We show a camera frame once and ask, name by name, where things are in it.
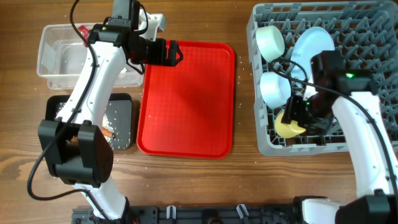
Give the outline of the orange carrot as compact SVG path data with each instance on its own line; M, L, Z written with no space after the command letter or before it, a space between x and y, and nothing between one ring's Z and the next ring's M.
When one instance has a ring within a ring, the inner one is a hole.
M103 129L101 130L101 132L102 132L102 134L104 135L104 137L107 137L107 138L110 138L110 139L112 139L112 138L115 137L115 134L114 134L112 131L110 131L110 130L108 130L108 129L106 129L106 128L103 128Z

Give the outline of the red snack wrapper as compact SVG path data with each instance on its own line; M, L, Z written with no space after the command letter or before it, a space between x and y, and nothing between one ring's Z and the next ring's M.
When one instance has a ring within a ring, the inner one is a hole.
M78 28L78 30L79 30L80 34L84 37L83 45L85 47L88 47L87 42L88 42L88 36L89 36L90 30L85 26L80 26Z

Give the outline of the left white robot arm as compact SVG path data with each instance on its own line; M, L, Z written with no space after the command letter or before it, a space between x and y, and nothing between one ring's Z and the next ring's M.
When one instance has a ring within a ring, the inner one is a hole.
M139 1L115 1L112 15L80 39L88 49L84 67L65 106L38 129L49 173L90 203L95 223L138 223L129 200L111 178L114 154L102 132L103 116L119 74L146 65L174 67L183 60L178 42L158 38L162 14L149 14Z

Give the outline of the small light blue bowl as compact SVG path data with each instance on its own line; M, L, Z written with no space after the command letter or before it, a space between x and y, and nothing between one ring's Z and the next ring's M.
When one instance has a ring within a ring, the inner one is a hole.
M288 79L275 72L265 72L260 79L261 96L270 109L276 109L286 104L292 90Z

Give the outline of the green bowl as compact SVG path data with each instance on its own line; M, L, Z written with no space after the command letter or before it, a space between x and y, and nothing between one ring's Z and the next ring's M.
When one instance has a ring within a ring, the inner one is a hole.
M261 56L267 62L271 62L284 54L284 38L276 26L258 28L256 30L256 43Z

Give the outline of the large light blue plate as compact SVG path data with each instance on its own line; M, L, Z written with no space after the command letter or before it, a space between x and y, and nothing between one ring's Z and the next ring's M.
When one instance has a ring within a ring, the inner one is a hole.
M311 59L324 50L334 50L335 45L331 35L321 27L312 27L306 30L296 41L290 60L299 64L306 72L306 75L298 66L291 71L293 78L312 83Z

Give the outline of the yellow cup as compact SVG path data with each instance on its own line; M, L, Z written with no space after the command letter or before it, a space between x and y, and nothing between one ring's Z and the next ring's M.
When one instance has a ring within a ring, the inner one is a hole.
M300 127L299 123L295 120L291 121L290 124L286 124L282 122L282 118L284 115L284 110L282 110L275 119L275 131L282 138L292 138L298 136L306 131L305 128Z

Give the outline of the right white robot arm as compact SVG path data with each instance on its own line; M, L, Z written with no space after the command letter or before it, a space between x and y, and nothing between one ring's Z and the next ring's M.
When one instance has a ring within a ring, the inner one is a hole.
M376 83L368 70L348 70L340 53L324 50L310 59L303 81L316 93L291 96L275 121L283 138L320 133L336 119L356 177L357 199L341 205L325 197L297 197L302 223L397 223L397 159L384 127Z

